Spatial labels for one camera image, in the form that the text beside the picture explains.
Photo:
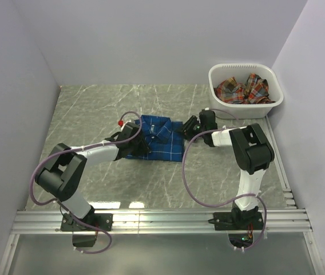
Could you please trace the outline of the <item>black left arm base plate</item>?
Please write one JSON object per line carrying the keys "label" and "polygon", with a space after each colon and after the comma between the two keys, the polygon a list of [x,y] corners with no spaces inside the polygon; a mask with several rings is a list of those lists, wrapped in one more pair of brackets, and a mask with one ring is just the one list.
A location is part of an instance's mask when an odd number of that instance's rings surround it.
{"label": "black left arm base plate", "polygon": [[[103,229],[105,231],[111,231],[113,223],[113,214],[104,213],[104,214],[88,214],[86,217],[81,219],[81,222]],[[64,214],[61,222],[61,231],[93,231],[93,229],[80,224],[77,222],[70,214]]]}

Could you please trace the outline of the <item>red plaid shirt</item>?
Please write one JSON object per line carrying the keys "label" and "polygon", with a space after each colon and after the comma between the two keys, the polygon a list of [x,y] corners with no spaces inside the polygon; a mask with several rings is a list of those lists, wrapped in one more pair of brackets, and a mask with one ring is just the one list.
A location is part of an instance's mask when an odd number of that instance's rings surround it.
{"label": "red plaid shirt", "polygon": [[251,73],[245,83],[237,82],[234,77],[230,77],[214,88],[216,97],[227,104],[274,103],[268,91],[268,81],[255,73]]}

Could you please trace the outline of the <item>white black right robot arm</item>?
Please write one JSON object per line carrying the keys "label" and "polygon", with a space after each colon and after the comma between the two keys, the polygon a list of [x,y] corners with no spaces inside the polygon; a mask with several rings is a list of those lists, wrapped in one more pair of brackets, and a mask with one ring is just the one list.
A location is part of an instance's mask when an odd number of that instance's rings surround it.
{"label": "white black right robot arm", "polygon": [[191,116],[178,130],[183,138],[189,141],[188,148],[199,137],[210,147],[231,146],[235,160],[240,168],[240,182],[237,195],[219,205],[209,205],[200,202],[190,191],[185,177],[185,150],[182,159],[183,184],[189,196],[198,204],[205,207],[221,207],[232,203],[231,221],[234,227],[244,229],[259,213],[258,194],[265,172],[274,161],[275,153],[258,123],[248,126],[227,128],[218,127],[215,109],[203,109],[198,116]]}

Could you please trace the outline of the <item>aluminium mounting rail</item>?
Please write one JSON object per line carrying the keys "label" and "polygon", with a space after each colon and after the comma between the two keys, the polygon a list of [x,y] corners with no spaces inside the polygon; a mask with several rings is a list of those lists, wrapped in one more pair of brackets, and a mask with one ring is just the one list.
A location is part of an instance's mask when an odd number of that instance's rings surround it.
{"label": "aluminium mounting rail", "polygon": [[[215,209],[117,210],[113,214],[110,234],[219,234],[208,223]],[[61,231],[59,211],[19,211],[12,234],[72,234]],[[269,209],[266,233],[312,232],[304,209]]]}

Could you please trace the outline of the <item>white plastic laundry basket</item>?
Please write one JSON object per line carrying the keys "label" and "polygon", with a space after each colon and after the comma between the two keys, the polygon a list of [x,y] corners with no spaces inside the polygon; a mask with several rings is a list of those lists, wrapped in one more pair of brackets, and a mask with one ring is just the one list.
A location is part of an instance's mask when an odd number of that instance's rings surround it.
{"label": "white plastic laundry basket", "polygon": [[[255,73],[266,79],[269,84],[269,98],[274,102],[271,104],[228,104],[221,101],[215,95],[214,89],[224,80],[234,77],[237,82],[244,83],[250,73]],[[225,63],[217,64],[208,72],[209,80],[209,107],[213,109],[220,119],[261,119],[271,109],[279,106],[284,99],[282,89],[276,74],[269,67],[262,64],[248,63]]]}

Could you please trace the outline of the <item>blue plaid long sleeve shirt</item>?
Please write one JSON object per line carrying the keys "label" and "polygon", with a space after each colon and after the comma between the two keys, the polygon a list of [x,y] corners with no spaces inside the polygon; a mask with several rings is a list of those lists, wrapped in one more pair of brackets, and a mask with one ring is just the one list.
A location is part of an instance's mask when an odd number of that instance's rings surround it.
{"label": "blue plaid long sleeve shirt", "polygon": [[169,117],[141,115],[141,132],[150,152],[142,156],[126,156],[127,159],[160,160],[182,162],[184,138],[178,130],[182,121],[172,121]]}

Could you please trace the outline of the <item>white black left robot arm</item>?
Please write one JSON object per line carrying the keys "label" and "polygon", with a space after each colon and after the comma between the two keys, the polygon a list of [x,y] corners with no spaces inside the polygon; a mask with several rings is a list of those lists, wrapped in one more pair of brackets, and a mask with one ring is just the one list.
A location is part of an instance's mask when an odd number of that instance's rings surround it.
{"label": "white black left robot arm", "polygon": [[128,155],[143,156],[149,152],[150,147],[142,132],[128,127],[99,143],[84,147],[60,143],[37,169],[34,181],[74,216],[76,226],[89,230],[96,224],[96,215],[94,207],[78,191],[84,170],[102,162],[117,161]]}

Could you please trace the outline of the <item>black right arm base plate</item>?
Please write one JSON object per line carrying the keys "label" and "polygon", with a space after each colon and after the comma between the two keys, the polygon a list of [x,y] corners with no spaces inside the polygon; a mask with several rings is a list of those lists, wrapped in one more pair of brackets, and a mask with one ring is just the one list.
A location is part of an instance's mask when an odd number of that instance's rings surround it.
{"label": "black right arm base plate", "polygon": [[261,230],[264,226],[264,218],[260,212],[248,215],[233,211],[215,212],[208,223],[214,225],[216,231]]}

